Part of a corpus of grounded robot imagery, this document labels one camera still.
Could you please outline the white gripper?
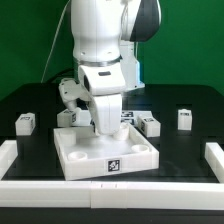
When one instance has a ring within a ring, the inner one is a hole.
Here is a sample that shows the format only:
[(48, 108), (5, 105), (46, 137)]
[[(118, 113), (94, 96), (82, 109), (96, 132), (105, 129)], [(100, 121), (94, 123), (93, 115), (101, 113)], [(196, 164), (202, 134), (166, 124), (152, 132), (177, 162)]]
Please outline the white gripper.
[(105, 67), (80, 65), (78, 78), (90, 97), (88, 109), (100, 134), (111, 135), (120, 128), (122, 93), (126, 83), (121, 66)]

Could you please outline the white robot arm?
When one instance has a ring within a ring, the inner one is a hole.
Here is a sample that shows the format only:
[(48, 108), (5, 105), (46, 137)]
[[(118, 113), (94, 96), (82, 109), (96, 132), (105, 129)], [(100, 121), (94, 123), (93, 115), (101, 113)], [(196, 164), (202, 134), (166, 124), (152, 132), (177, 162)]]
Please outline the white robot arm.
[(120, 44), (149, 40), (160, 23), (159, 0), (71, 0), (73, 57), (99, 133), (110, 135), (120, 128), (126, 89)]

